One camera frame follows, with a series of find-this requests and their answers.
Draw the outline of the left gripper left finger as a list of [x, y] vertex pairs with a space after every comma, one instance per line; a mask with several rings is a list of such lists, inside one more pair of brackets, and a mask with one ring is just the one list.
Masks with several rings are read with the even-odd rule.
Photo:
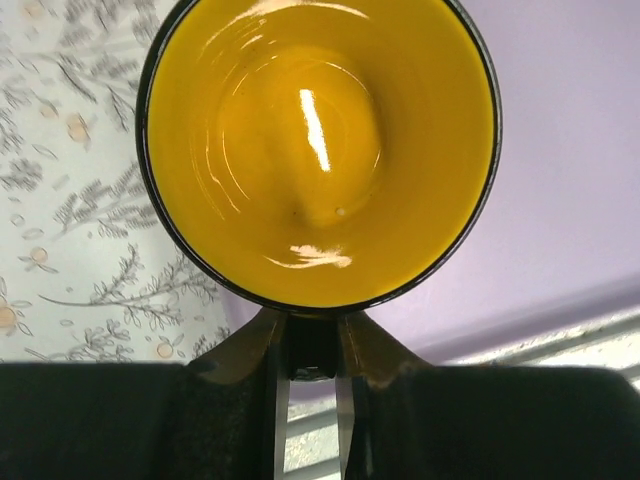
[[248, 411], [249, 437], [256, 445], [261, 479], [284, 477], [290, 380], [288, 315], [263, 308], [246, 325], [189, 364], [189, 370], [218, 390], [243, 383], [254, 388]]

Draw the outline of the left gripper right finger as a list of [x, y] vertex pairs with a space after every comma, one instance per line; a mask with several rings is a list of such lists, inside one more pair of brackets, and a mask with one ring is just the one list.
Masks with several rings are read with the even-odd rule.
[[363, 312], [338, 321], [336, 399], [344, 479], [435, 479], [432, 367]]

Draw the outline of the yellow cup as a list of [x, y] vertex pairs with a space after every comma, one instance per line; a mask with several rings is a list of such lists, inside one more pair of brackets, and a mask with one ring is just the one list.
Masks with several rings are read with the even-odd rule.
[[305, 382], [334, 373], [335, 320], [459, 248], [501, 141], [495, 67], [458, 1], [180, 1], [137, 94], [162, 226], [205, 275], [293, 317]]

